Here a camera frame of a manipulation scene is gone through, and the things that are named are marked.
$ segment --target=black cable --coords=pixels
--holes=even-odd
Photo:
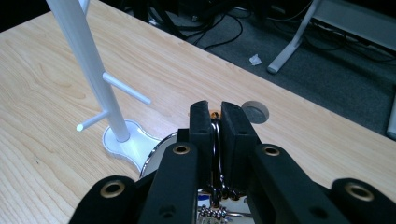
[[[237,39],[244,32],[244,26],[242,25],[242,22],[240,20],[238,20],[236,17],[234,17],[232,15],[228,15],[227,14],[227,16],[233,18],[234,20],[236,20],[238,22],[239,27],[240,27],[239,34],[236,35],[234,38],[232,38],[230,40],[227,40],[227,41],[224,41],[224,42],[221,42],[221,43],[218,43],[218,44],[209,45],[209,46],[205,47],[204,50],[213,49],[213,48],[221,46],[221,45],[229,44],[229,43],[235,41],[235,39]]]
[[[196,36],[196,35],[201,35],[201,36],[200,36],[197,40],[195,40],[194,43],[193,43],[194,45],[197,45],[198,42],[206,35],[206,32],[208,32],[209,30],[215,28],[219,23],[222,22],[222,20],[224,20],[225,15],[226,15],[226,14],[223,14],[223,15],[221,16],[221,18],[220,18],[216,23],[212,24],[212,25],[209,26],[209,27],[206,27],[204,30],[202,30],[202,31],[200,31],[200,32],[197,32],[197,33],[194,33],[194,34],[192,34],[192,35],[188,35],[188,36],[187,36],[187,39],[189,39],[189,38],[191,38],[191,37],[193,37],[193,36]]]

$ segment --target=gray carpet floor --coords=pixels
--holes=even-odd
[[[229,14],[240,18],[243,33],[235,41],[208,49],[208,52],[386,136],[395,95],[396,61],[384,63],[374,60],[382,61],[394,56],[372,46],[363,48],[361,44],[352,44],[360,53],[348,47],[340,48],[310,26],[304,33],[302,45],[281,70],[272,75],[267,72],[267,66],[291,41],[299,23],[258,21],[253,14],[241,9],[233,9]],[[175,25],[197,25],[189,16],[169,15]],[[195,42],[199,35],[187,41],[203,49],[235,37],[240,29],[234,18],[225,16],[198,43]],[[249,58],[255,54],[259,55],[262,63],[253,66]]]

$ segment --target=white stand pole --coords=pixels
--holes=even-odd
[[[89,0],[47,0],[47,3],[103,110],[99,115],[79,124],[78,131],[107,118],[109,128],[103,136],[105,148],[112,154],[127,158],[138,169],[142,169],[150,151],[159,140],[146,134],[137,123],[131,120],[125,122],[111,88],[111,81],[146,104],[150,103],[150,99],[106,73],[85,19]],[[110,84],[104,81],[104,77],[107,81],[110,80]]]

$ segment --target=wood grain surface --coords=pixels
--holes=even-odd
[[[190,105],[258,101],[270,116],[254,128],[329,187],[354,177],[396,200],[396,143],[189,43],[92,1],[88,22],[108,73],[147,95],[115,90],[126,119],[164,138],[189,127]],[[0,34],[0,223],[65,223],[109,175],[138,178],[102,146],[106,121],[51,13]]]

